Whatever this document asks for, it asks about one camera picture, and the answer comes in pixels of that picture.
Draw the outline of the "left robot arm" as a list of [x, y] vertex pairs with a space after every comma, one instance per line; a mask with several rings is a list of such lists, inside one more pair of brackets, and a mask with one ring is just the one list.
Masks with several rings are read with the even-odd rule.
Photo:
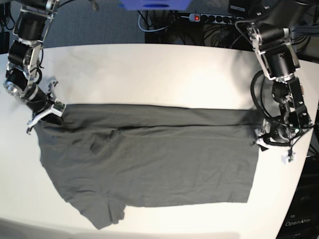
[[[255, 17], [234, 23], [252, 45], [261, 66], [250, 86], [254, 105], [264, 118], [262, 127], [255, 131], [256, 143], [288, 147], [288, 155], [293, 154], [294, 145], [314, 127], [300, 80], [295, 76], [300, 63], [291, 43], [290, 29], [317, 4], [317, 0], [280, 0]], [[260, 77], [273, 82], [272, 97], [280, 110], [276, 117], [266, 110], [263, 98], [255, 94], [255, 84]]]

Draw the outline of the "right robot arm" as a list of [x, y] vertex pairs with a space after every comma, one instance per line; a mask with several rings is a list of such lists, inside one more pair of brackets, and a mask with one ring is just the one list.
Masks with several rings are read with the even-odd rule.
[[13, 28], [16, 40], [8, 51], [8, 63], [3, 87], [32, 111], [27, 123], [27, 133], [41, 120], [58, 120], [66, 104], [57, 99], [54, 88], [57, 81], [43, 91], [42, 80], [43, 43], [48, 35], [60, 2], [58, 0], [22, 0], [22, 7]]

